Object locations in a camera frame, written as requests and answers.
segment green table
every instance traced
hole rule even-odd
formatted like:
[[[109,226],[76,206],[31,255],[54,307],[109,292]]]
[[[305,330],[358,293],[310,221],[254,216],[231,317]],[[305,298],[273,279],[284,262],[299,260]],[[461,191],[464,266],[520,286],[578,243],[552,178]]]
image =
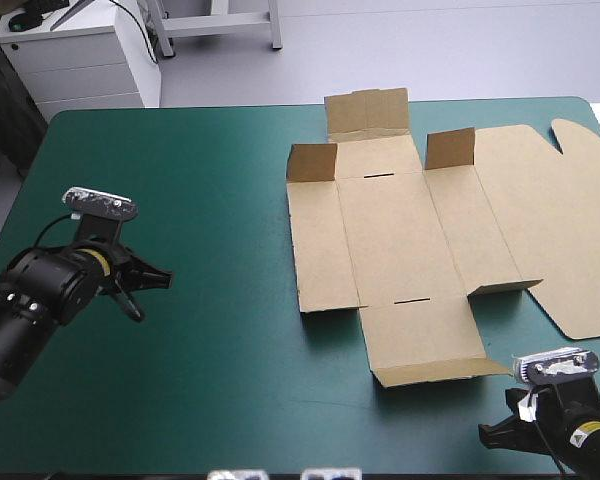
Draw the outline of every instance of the green table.
[[[421,154],[427,132],[471,125],[529,123],[548,137],[563,117],[600,134],[576,98],[422,102],[411,115]],[[479,422],[508,414],[511,378],[383,390],[357,313],[299,314],[285,167],[290,145],[324,141],[325,127],[320,105],[56,118],[2,231],[0,270],[82,185],[135,199],[123,241],[176,277],[171,290],[137,295],[144,324],[98,298],[56,333],[0,403],[0,472],[555,471],[478,442]],[[74,228],[49,240],[69,241]],[[506,364],[571,343],[526,293],[472,307],[489,355]],[[600,340],[580,344],[600,355]]]

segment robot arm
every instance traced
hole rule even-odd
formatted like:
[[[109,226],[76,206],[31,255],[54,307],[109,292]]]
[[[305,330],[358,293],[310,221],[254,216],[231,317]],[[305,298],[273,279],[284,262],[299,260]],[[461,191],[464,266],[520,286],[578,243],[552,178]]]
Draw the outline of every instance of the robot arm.
[[[119,242],[122,224],[137,215],[131,200],[74,187],[63,201],[80,218],[74,241],[27,249],[0,275],[0,400],[13,393],[57,327],[97,294],[140,321],[144,314],[131,292],[171,286],[171,272]]]
[[[600,480],[599,361],[582,348],[562,348],[516,359],[516,379],[529,387],[506,391],[513,415],[479,425],[487,448],[551,455],[588,480]]]

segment sticker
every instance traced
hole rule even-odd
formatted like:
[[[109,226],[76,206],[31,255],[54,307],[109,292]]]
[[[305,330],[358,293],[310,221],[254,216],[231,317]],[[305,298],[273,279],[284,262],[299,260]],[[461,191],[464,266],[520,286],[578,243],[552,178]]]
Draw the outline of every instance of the sticker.
[[[580,425],[571,435],[569,443],[576,448],[582,447],[593,432],[600,430],[600,422],[587,422]]]

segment black cable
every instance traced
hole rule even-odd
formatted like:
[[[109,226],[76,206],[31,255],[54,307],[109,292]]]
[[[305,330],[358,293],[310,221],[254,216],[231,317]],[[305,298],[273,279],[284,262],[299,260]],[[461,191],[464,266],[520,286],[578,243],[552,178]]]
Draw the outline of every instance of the black cable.
[[[531,401],[533,400],[533,396],[535,394],[536,394],[536,389],[533,388],[529,392],[529,401],[527,402],[527,408],[531,408]],[[547,437],[544,436],[544,433],[542,432],[542,429],[540,428],[540,424],[538,423],[538,420],[535,418],[535,413],[533,415],[533,422],[532,423],[536,427],[536,431],[538,432],[538,435],[540,436],[540,439],[542,440],[542,443],[544,443],[544,446],[549,451],[549,456],[553,460],[553,463],[556,464],[556,467],[558,468],[558,471],[560,472],[560,477],[561,478],[567,478],[567,472],[565,471],[564,467],[562,466],[562,463],[560,463],[560,460],[558,459],[558,456],[556,455],[556,453],[551,448],[551,445],[549,445],[549,441],[547,440]]]
[[[149,58],[151,58],[151,61],[157,65],[158,64],[158,59],[154,56],[154,53],[151,50],[151,42],[149,42],[149,38],[145,34],[145,31],[142,28],[142,25],[140,25],[140,22],[138,21],[138,19],[135,17],[135,15],[133,13],[131,13],[129,11],[129,9],[127,7],[125,7],[124,5],[121,5],[120,3],[116,2],[116,0],[109,0],[109,1],[111,3],[113,3],[114,5],[117,5],[118,7],[120,7],[122,10],[124,10],[125,12],[127,12],[131,18],[133,18],[133,21],[136,22],[136,25],[140,29],[140,33],[142,33],[142,38],[144,39],[144,44],[147,47],[147,52],[149,53]]]
[[[51,227],[53,227],[55,224],[62,222],[63,220],[68,220],[71,218],[71,214],[67,214],[67,215],[63,215],[61,217],[56,218],[53,222],[47,224],[46,227],[44,227],[42,229],[42,231],[40,232],[40,235],[38,235],[38,238],[36,238],[36,241],[33,244],[33,247],[37,247],[40,244],[40,241],[42,240],[42,237],[44,237],[44,234],[47,233],[49,231],[49,229]]]

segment unfolded cardboard box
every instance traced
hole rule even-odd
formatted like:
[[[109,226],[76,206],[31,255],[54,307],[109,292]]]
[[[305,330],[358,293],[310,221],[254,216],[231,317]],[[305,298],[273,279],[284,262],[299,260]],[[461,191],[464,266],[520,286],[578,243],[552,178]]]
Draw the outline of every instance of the unfolded cardboard box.
[[[359,308],[386,387],[508,373],[471,295],[530,288],[568,336],[600,336],[600,138],[565,120],[564,153],[528,126],[436,133],[423,169],[407,105],[405,89],[328,97],[331,143],[293,146],[300,310]]]

